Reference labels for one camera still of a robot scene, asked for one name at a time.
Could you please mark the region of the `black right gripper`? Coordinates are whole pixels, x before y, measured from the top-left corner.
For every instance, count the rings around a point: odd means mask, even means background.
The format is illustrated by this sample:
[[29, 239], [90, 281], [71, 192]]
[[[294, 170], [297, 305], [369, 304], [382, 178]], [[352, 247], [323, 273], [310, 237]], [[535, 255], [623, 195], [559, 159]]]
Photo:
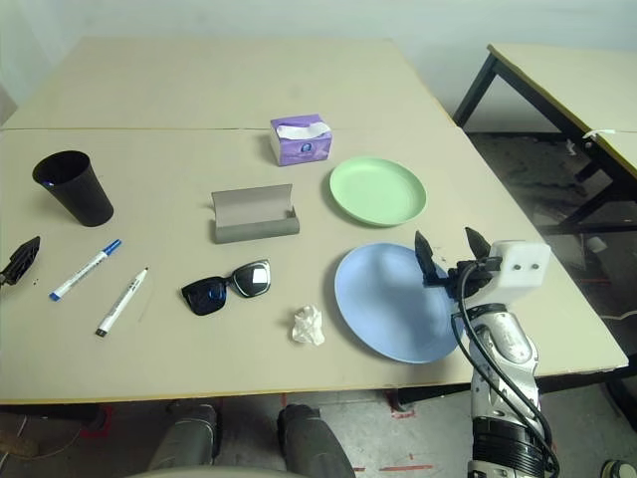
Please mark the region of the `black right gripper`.
[[459, 261], [446, 277], [440, 277], [433, 261], [433, 252], [427, 239], [420, 231], [415, 233], [414, 248], [426, 287], [443, 287], [451, 299], [466, 299], [484, 288], [499, 272], [501, 259], [489, 257], [491, 244], [476, 230], [465, 228], [469, 247], [477, 260]]

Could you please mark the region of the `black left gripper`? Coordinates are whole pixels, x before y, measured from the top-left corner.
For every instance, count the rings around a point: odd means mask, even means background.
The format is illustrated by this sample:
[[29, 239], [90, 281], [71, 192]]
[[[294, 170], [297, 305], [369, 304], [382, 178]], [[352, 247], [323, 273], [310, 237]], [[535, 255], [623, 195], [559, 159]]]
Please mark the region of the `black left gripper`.
[[21, 244], [11, 255], [9, 264], [1, 271], [1, 286], [15, 285], [34, 263], [41, 238], [36, 236]]

